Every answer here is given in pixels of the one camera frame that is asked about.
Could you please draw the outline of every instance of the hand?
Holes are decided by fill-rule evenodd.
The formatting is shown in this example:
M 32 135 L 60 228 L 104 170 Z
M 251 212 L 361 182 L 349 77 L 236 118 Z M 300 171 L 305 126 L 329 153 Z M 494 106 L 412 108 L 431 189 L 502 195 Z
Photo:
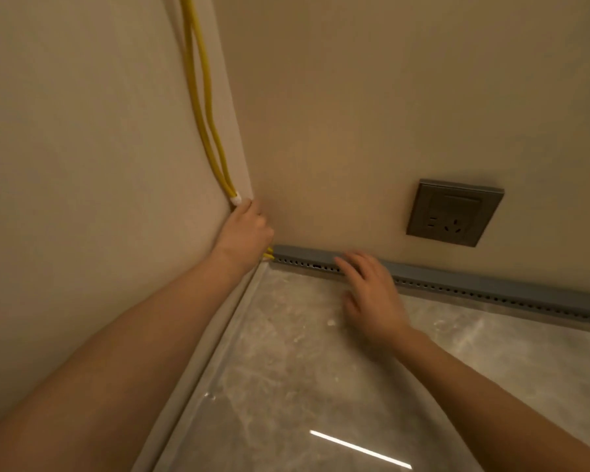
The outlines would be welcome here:
M 240 276 L 258 264 L 273 241 L 273 229 L 260 213 L 258 201 L 243 200 L 229 215 L 212 250 L 224 257 Z
M 352 293 L 344 295 L 348 317 L 371 341 L 393 349 L 405 333 L 412 331 L 404 305 L 389 271 L 366 253 L 346 253 L 335 262 L 347 277 Z

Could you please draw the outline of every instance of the wall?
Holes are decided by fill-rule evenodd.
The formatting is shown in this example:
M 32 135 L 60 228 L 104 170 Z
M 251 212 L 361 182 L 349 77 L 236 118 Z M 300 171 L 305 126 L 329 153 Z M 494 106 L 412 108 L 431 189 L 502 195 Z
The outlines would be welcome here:
M 214 0 L 276 241 L 590 292 L 590 0 Z M 503 187 L 479 246 L 421 177 Z
M 0 416 L 197 262 L 229 212 L 194 124 L 175 4 L 0 0 Z M 197 10 L 216 121 L 249 195 L 211 3 Z

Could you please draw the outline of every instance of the person's right arm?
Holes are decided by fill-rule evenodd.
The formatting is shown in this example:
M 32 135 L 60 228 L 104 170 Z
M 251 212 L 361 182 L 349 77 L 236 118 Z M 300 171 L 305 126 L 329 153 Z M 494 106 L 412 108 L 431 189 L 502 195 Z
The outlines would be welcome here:
M 353 293 L 350 319 L 427 388 L 488 472 L 586 471 L 590 447 L 465 365 L 409 325 L 391 275 L 365 253 L 335 261 Z

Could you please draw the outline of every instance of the person's left arm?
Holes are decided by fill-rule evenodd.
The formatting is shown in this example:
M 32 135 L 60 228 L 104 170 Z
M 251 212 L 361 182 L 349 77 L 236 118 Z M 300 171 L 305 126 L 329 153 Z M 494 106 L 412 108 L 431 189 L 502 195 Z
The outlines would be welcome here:
M 0 421 L 0 471 L 126 471 L 273 230 L 245 201 L 204 261 L 92 336 Z

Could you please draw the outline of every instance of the forearm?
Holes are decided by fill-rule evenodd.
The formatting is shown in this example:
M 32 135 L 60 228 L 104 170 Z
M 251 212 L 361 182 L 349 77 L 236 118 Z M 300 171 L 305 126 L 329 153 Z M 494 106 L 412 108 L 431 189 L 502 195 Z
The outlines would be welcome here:
M 91 337 L 0 423 L 0 470 L 129 469 L 243 273 L 212 253 Z
M 590 471 L 590 448 L 409 330 L 394 348 L 428 389 L 481 466 L 492 471 Z

